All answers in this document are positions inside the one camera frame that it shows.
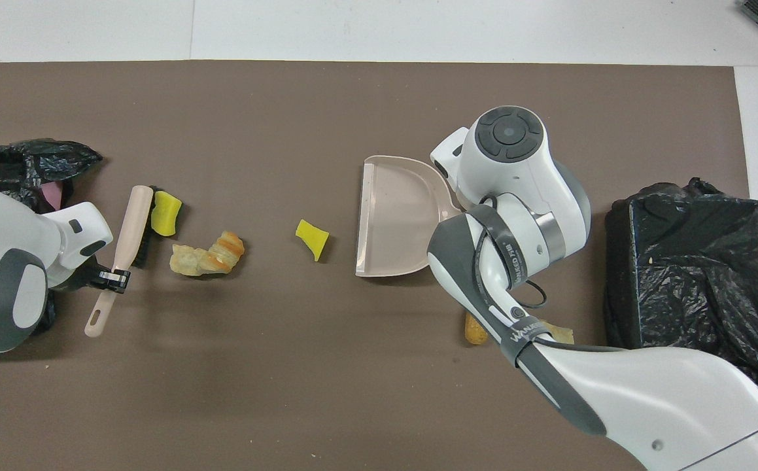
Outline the pale bread piece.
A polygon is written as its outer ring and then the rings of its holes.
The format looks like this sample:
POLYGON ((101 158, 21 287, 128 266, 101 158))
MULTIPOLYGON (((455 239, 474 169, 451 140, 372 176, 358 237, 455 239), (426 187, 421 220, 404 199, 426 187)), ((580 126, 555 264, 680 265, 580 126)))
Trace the pale bread piece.
POLYGON ((206 250, 189 245, 173 244, 169 268, 172 272, 190 277, 209 274, 209 270, 203 265, 207 256, 206 250))

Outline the pale angular bread chunk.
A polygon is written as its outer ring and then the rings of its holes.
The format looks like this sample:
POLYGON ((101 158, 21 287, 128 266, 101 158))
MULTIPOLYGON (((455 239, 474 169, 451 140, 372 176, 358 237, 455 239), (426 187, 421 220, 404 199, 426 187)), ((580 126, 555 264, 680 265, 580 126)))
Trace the pale angular bread chunk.
POLYGON ((553 341, 556 343, 564 343, 565 345, 575 345, 575 331, 572 328, 557 326, 549 324, 546 320, 540 320, 540 324, 543 325, 548 331, 541 334, 541 339, 546 341, 553 341))

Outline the brown table mat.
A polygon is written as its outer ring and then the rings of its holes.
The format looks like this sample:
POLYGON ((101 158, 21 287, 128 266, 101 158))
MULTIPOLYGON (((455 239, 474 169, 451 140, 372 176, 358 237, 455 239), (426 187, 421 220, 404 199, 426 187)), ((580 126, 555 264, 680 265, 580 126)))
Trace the brown table mat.
POLYGON ((364 159, 428 161, 497 105, 542 117, 594 213, 535 280, 540 317, 605 343, 604 218, 648 185, 748 196, 731 67, 155 61, 0 63, 0 145, 103 155, 75 182, 118 230, 136 184, 184 202, 176 241, 245 242, 232 274, 169 269, 154 238, 104 334, 94 290, 0 355, 0 471, 642 471, 570 425, 428 270, 354 273, 364 159), (299 220, 329 232, 320 262, 299 220))

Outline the golden croissant piece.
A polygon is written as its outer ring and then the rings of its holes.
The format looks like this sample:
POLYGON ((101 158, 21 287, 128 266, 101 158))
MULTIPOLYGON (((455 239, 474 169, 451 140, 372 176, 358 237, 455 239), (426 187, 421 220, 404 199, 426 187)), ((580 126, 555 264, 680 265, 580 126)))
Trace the golden croissant piece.
POLYGON ((221 232, 208 251, 209 270, 230 273, 245 253, 244 242, 234 232, 221 232))

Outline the black bag lined pink bin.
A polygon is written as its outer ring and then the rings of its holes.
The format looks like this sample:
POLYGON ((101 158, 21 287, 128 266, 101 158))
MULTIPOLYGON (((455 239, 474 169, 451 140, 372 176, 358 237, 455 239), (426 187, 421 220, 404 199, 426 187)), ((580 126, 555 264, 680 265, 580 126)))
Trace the black bag lined pink bin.
POLYGON ((0 145, 0 192, 38 214, 67 208, 73 180, 103 161, 88 145, 36 138, 0 145))

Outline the beige plastic dustpan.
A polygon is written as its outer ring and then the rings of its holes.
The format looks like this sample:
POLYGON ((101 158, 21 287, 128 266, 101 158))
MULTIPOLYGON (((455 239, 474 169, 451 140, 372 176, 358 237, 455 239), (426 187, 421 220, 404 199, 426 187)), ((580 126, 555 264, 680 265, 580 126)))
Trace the beige plastic dustpan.
POLYGON ((355 274, 396 277, 426 268, 436 226, 460 212, 447 182, 429 164, 385 155, 366 158, 355 274))

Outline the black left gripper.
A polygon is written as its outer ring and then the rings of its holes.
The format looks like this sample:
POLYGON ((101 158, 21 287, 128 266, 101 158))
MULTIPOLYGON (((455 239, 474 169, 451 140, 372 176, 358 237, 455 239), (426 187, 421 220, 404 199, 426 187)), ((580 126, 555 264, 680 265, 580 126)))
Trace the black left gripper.
POLYGON ((128 270, 109 269, 97 260, 86 260, 83 265, 78 266, 59 283, 54 283, 54 280, 49 279, 48 289, 54 292, 76 292, 83 287, 91 287, 125 293, 129 281, 128 277, 128 270))

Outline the beige hand brush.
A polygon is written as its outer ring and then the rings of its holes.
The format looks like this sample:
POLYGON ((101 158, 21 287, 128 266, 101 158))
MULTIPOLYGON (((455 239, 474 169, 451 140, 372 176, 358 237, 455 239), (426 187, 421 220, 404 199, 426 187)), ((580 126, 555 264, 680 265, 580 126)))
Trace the beige hand brush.
MULTIPOLYGON (((131 188, 130 197, 122 221, 121 230, 116 239, 116 247, 112 269, 129 271, 137 258, 141 247, 143 234, 145 233, 146 220, 150 215, 154 190, 145 185, 136 185, 131 188)), ((88 322, 84 328, 84 334, 90 338, 97 338, 104 332, 107 320, 114 306, 116 298, 122 293, 103 290, 95 302, 94 309, 90 313, 88 322)))

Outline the large yellow green sponge piece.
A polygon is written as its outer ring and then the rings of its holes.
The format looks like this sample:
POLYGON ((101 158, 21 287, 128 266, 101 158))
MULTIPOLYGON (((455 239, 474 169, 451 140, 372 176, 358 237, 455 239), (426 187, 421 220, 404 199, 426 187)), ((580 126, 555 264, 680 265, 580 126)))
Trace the large yellow green sponge piece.
POLYGON ((177 219, 182 209, 182 201, 169 192, 157 190, 152 197, 150 227, 160 236, 174 236, 177 232, 177 219))

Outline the small yellow green sponge piece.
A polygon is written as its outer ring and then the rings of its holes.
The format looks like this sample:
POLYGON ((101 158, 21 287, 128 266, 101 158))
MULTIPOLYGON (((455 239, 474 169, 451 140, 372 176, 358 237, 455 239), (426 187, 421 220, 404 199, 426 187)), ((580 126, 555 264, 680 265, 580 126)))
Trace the small yellow green sponge piece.
POLYGON ((320 262, 324 253, 324 248, 328 243, 330 234, 326 230, 313 226, 313 224, 302 218, 299 220, 295 230, 295 236, 306 245, 307 249, 313 255, 314 262, 320 262))

